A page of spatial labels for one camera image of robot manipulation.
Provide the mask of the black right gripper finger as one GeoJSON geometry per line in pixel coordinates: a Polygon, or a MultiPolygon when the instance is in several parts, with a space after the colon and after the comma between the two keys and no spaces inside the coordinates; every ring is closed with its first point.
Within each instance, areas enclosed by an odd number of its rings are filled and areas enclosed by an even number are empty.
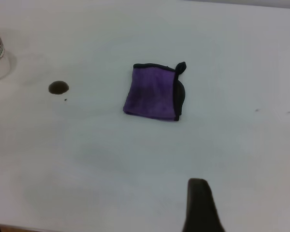
{"type": "Polygon", "coordinates": [[[213,194],[204,179],[188,181],[186,219],[184,232],[225,232],[216,208],[213,194]]]}

